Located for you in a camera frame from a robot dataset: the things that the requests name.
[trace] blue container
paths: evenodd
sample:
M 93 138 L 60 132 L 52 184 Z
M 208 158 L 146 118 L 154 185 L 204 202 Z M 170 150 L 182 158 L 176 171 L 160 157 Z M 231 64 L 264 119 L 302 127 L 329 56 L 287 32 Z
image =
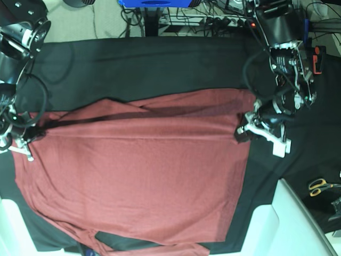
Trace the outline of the blue container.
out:
M 183 7 L 190 6 L 192 0 L 119 0 L 120 5 L 127 8 L 134 7 Z

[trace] black cable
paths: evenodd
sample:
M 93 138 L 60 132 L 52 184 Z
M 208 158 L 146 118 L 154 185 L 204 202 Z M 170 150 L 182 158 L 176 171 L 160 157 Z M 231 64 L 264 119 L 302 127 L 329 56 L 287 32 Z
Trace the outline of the black cable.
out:
M 127 28 L 123 30 L 123 32 L 118 36 L 118 38 L 121 38 L 121 36 L 127 31 Z
M 36 124 L 41 119 L 43 114 L 45 113 L 46 106 L 47 106 L 48 91 L 47 91 L 45 83 L 39 77 L 37 77 L 36 75 L 30 74 L 29 76 L 30 76 L 30 78 L 35 79 L 38 82 L 38 85 L 40 86 L 40 88 L 42 89 L 42 92 L 43 92 L 43 104 L 42 104 L 42 107 L 41 107 L 38 115 L 36 117 L 32 118 L 31 120 L 27 121 L 24 124 L 16 122 L 15 120 L 13 120 L 9 116 L 9 114 L 7 112 L 3 112 L 3 117 L 4 117 L 5 121 L 7 121 L 10 124 L 12 124 L 13 126 L 19 127 L 19 128 L 28 128 L 28 127 Z
M 188 20 L 188 19 L 197 18 L 197 17 L 187 17 L 187 18 L 184 18 L 184 19 L 180 19 L 180 18 L 178 17 L 178 13 L 179 13 L 179 8 L 176 8 L 176 18 L 177 18 L 178 20 Z
M 197 12 L 202 13 L 203 15 L 205 15 L 206 17 L 208 17 L 207 13 L 205 13 L 205 12 L 199 11 L 199 10 L 196 9 L 196 8 L 191 8 L 191 9 L 194 9 L 194 10 L 196 10 Z
M 243 80 L 244 80 L 244 83 L 246 85 L 246 87 L 249 89 L 249 91 L 254 95 L 256 96 L 258 99 L 262 100 L 262 101 L 268 101 L 268 100 L 271 100 L 273 98 L 273 95 L 271 95 L 270 97 L 269 96 L 263 96 L 261 95 L 255 88 L 253 88 L 249 82 L 249 78 L 248 78 L 248 75 L 247 75 L 247 70 L 250 66 L 250 64 L 252 62 L 254 62 L 254 60 L 259 56 L 261 55 L 262 53 L 264 52 L 264 50 L 261 50 L 259 52 L 257 52 L 256 54 L 252 55 L 251 57 L 249 57 L 247 59 L 247 61 L 245 62 L 244 66 L 243 66 L 243 70 L 242 70 L 242 77 L 243 77 Z
M 182 12 L 182 15 L 184 15 L 185 16 L 185 18 L 187 18 L 187 22 L 188 22 L 188 26 L 190 27 L 191 25 L 190 25 L 190 17 L 187 17 L 187 15 L 183 12 L 183 8 L 181 8 L 181 12 Z
M 167 11 L 168 11 L 168 16 L 169 16 L 169 21 L 170 21 L 170 25 L 172 26 L 173 25 L 173 22 L 172 22 L 172 18 L 171 18 L 171 12 L 169 11 L 169 7 L 167 7 Z
M 339 46 L 341 46 L 341 42 L 340 42 L 339 38 L 337 38 L 335 33 L 333 33 L 333 35 L 335 36 L 336 40 L 339 42 Z
M 205 22 L 205 24 L 204 24 L 204 37 L 207 37 L 207 36 L 208 36 L 208 34 L 206 34 L 206 31 L 209 30 L 209 29 L 206 29 L 206 24 L 207 24 L 207 23 Z
M 130 23 L 130 26 L 139 26 L 139 25 L 140 25 L 140 23 L 141 23 L 141 21 L 142 21 L 142 16 L 139 15 L 139 14 L 137 13 L 137 10 L 135 10 L 135 9 L 125 9 L 125 8 L 122 6 L 121 17 L 122 17 L 122 19 L 123 19 L 126 23 L 128 23 L 128 21 L 124 18 L 123 13 L 126 14 L 126 15 L 127 15 L 127 14 L 133 13 L 133 14 L 134 14 L 133 16 L 136 17 L 137 22 L 136 22 L 136 23 Z
M 202 32 L 202 31 L 207 31 L 207 29 L 199 29 L 199 30 L 196 30 L 194 33 L 197 34 L 198 32 Z
M 31 66 L 30 66 L 30 71 L 27 72 L 27 74 L 32 74 L 33 68 L 34 68 L 35 64 L 36 64 L 36 59 L 34 58 L 32 64 L 31 64 Z
M 231 12 L 233 14 L 235 14 L 239 19 L 240 17 L 246 18 L 245 15 L 240 14 L 239 12 L 233 10 L 233 9 L 225 9 L 222 8 L 221 6 L 218 5 L 218 2 L 221 2 L 222 4 L 226 4 L 225 2 L 223 2 L 222 0 L 211 0 L 211 2 L 214 4 L 215 7 L 217 7 L 218 9 L 220 9 L 222 12 L 224 12 L 225 14 L 230 14 L 230 13 L 226 13 L 226 12 Z
M 333 12 L 335 12 L 336 15 L 339 16 L 339 18 L 341 18 L 341 15 L 338 14 L 338 12 L 335 11 L 335 9 L 333 9 L 329 4 L 321 3 L 321 2 L 312 2 L 312 3 L 310 3 L 310 4 L 307 5 L 307 7 L 305 8 L 305 14 L 306 14 L 307 17 L 308 17 L 308 7 L 309 7 L 310 5 L 312 5 L 312 4 L 323 4 L 323 5 L 326 5 L 326 6 L 327 6 L 328 8 L 330 8 Z
M 322 35 L 315 36 L 315 37 L 313 38 L 313 40 L 318 39 L 318 38 L 320 38 L 320 37 L 322 37 L 322 36 L 331 35 L 331 34 L 333 34 L 333 33 L 324 33 L 324 34 L 322 34 Z
M 181 12 L 182 12 L 182 14 L 183 14 L 185 17 L 188 17 L 188 16 L 184 13 L 183 9 L 181 9 Z M 194 33 L 196 33 L 194 27 L 190 25 L 190 20 L 189 20 L 189 19 L 187 19 L 187 22 L 188 22 L 188 27 L 190 28 L 190 29 L 187 31 L 187 36 L 188 36 L 188 33 L 189 33 L 190 31 L 193 31 Z
M 213 7 L 212 7 L 213 15 L 214 15 L 214 14 L 218 14 L 218 13 L 216 12 L 216 10 L 214 9 L 215 5 L 213 4 L 213 1 L 212 1 L 212 3 L 210 3 L 210 5 L 211 5 L 211 4 L 212 4 L 212 6 L 213 6 Z
M 324 23 L 325 21 L 330 21 L 330 20 L 340 20 L 341 21 L 340 18 L 330 18 L 330 19 L 325 19 L 325 20 L 319 20 L 319 21 L 316 21 L 314 23 Z
M 209 5 L 209 9 L 208 9 L 208 13 L 209 15 L 214 15 L 214 7 L 212 7 L 211 2 L 207 1 L 208 5 Z
M 95 14 L 95 6 L 94 6 L 94 5 L 91 5 L 91 9 L 92 9 L 92 12 L 93 12 L 93 14 L 94 14 L 93 26 L 94 26 L 95 37 L 96 37 L 96 39 L 98 39 L 98 35 L 97 35 L 97 29 L 96 29 L 96 14 Z

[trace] red t-shirt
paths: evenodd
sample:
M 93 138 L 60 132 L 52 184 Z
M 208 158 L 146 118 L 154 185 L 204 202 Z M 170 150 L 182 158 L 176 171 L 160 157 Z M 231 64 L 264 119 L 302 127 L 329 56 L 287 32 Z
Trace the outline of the red t-shirt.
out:
M 34 162 L 13 153 L 16 182 L 38 215 L 101 255 L 208 255 L 197 243 L 225 240 L 242 189 L 249 144 L 233 133 L 253 101 L 215 89 L 47 113 Z M 98 231 L 163 246 L 116 252 Z

